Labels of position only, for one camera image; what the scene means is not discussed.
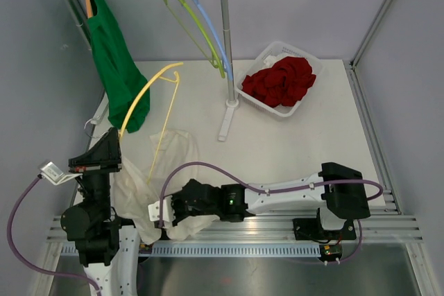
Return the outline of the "white printed t shirt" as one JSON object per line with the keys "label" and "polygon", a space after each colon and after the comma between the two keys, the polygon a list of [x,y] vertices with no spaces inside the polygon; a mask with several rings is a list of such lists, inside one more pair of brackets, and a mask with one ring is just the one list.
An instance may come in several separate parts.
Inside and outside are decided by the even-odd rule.
{"label": "white printed t shirt", "polygon": [[277,61],[281,60],[283,53],[279,55],[268,55],[263,59],[264,68],[272,67]]}

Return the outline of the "lime green hanger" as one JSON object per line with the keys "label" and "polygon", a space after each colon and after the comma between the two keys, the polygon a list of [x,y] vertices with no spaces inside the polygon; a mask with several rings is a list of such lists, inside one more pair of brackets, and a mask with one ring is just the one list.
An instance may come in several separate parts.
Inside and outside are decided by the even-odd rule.
{"label": "lime green hanger", "polygon": [[[194,2],[192,0],[185,0],[188,4],[189,7],[195,12],[197,18],[200,19],[200,21],[202,22],[204,28],[206,29],[210,39],[212,40],[213,45],[216,48],[216,51],[219,52],[219,48],[216,44],[216,42],[213,40],[213,36],[209,30],[209,28],[207,27],[207,24],[205,23],[205,20],[203,19],[203,17],[200,15],[200,12],[198,11],[197,7],[194,5]],[[171,10],[173,11],[174,14],[176,14],[181,20],[182,20],[182,16],[186,15],[189,17],[188,21],[193,23],[193,26],[196,28],[196,30],[198,31],[199,35],[201,36],[201,38],[203,39],[203,41],[205,42],[205,46],[201,45],[198,41],[198,38],[194,36],[193,32],[191,31],[190,27],[187,26],[186,22],[184,22],[182,20],[182,22],[185,24],[185,26],[189,29],[190,33],[196,38],[196,41],[203,47],[203,50],[206,52],[206,54],[210,55],[210,50],[207,46],[206,41],[204,40],[203,36],[201,35],[200,31],[197,29],[194,21],[192,20],[192,18],[189,16],[188,12],[180,5],[178,0],[163,0],[164,5],[166,6],[166,8],[169,10],[169,12],[171,13]]]}

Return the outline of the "orange hanger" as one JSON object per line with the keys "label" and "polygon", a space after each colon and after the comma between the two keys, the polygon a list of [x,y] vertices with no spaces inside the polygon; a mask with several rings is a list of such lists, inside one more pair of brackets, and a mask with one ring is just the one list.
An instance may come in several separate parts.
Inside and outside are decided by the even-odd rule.
{"label": "orange hanger", "polygon": [[91,0],[85,0],[85,7],[86,7],[87,18],[90,19],[91,17],[94,16]]}

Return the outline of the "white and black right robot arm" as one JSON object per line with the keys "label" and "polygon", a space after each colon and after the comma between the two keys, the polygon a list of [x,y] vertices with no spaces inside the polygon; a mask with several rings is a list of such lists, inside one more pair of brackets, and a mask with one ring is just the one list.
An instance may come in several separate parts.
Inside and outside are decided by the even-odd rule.
{"label": "white and black right robot arm", "polygon": [[361,172],[334,162],[305,178],[272,184],[232,184],[215,187],[191,179],[163,201],[162,219],[177,226],[186,218],[216,216],[229,223],[280,209],[314,209],[316,217],[294,222],[299,240],[332,241],[348,222],[370,216],[369,197]]}

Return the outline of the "green t shirt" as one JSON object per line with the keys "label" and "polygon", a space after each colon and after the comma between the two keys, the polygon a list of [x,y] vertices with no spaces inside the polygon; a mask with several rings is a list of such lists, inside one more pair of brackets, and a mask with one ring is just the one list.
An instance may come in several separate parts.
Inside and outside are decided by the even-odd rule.
{"label": "green t shirt", "polygon": [[106,0],[90,0],[90,3],[92,16],[87,24],[92,56],[108,96],[108,121],[120,129],[135,97],[148,81],[134,63]]}

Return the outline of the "red t shirt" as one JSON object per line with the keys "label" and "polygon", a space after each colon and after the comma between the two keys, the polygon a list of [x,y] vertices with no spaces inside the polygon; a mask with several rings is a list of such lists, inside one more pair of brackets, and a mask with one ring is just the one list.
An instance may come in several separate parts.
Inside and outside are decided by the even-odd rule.
{"label": "red t shirt", "polygon": [[242,92],[269,107],[293,107],[313,86],[316,75],[305,58],[287,56],[272,67],[246,75]]}

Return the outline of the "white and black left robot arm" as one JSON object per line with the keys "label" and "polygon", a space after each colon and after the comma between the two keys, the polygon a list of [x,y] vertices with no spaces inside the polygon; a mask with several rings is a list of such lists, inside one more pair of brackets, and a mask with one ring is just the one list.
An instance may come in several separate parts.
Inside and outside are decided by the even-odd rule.
{"label": "white and black left robot arm", "polygon": [[118,130],[110,128],[68,166],[82,200],[65,210],[60,224],[76,247],[91,295],[136,295],[140,239],[150,223],[138,215],[122,218],[112,206],[110,178],[122,167]]}

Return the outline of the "beige t shirt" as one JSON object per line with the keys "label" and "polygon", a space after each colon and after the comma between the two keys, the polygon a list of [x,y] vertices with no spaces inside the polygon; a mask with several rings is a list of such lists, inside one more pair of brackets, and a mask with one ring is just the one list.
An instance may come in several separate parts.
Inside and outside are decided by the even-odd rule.
{"label": "beige t shirt", "polygon": [[114,174],[112,185],[114,208],[119,216],[134,222],[143,243],[150,245],[161,238],[161,230],[150,221],[148,206],[159,200],[164,181],[175,168],[197,160],[197,142],[184,130],[152,134],[142,146],[144,170],[122,157],[122,169]]}

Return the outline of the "light blue plastic hanger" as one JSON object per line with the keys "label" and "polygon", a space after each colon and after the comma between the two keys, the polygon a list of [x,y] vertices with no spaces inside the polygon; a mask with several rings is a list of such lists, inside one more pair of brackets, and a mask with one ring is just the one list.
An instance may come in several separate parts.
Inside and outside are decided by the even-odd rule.
{"label": "light blue plastic hanger", "polygon": [[185,26],[185,24],[182,22],[182,20],[173,13],[171,10],[171,13],[176,18],[177,22],[180,24],[182,29],[186,32],[186,34],[191,38],[193,43],[198,47],[199,51],[205,56],[205,59],[215,68],[219,70],[219,73],[221,74],[222,78],[227,78],[229,82],[234,82],[234,76],[232,72],[232,65],[228,62],[227,53],[225,51],[225,47],[222,46],[222,43],[219,39],[218,33],[216,32],[216,29],[209,18],[208,14],[205,12],[205,9],[200,4],[199,0],[192,0],[194,2],[194,5],[197,7],[198,11],[200,12],[200,15],[205,20],[205,23],[207,24],[207,27],[209,28],[213,40],[216,42],[219,52],[216,51],[215,46],[212,43],[212,40],[210,39],[206,29],[204,28],[202,22],[199,18],[197,18],[195,12],[189,7],[189,4],[185,0],[178,0],[180,5],[188,12],[189,16],[194,21],[197,29],[200,31],[201,35],[203,36],[204,40],[207,43],[207,46],[210,50],[210,55],[206,54],[206,52],[203,50],[203,47],[196,41],[196,38],[190,33],[189,29]]}

